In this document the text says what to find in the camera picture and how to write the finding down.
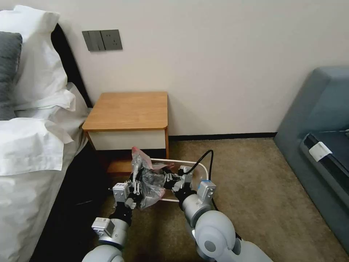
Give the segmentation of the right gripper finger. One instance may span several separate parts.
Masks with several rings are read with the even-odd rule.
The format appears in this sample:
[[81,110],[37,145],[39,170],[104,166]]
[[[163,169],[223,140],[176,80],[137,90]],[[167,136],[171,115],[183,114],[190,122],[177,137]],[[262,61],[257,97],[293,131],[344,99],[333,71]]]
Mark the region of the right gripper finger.
[[164,181],[180,181],[181,177],[169,169],[162,169]]
[[166,181],[164,188],[172,192],[178,192],[181,189],[181,181]]

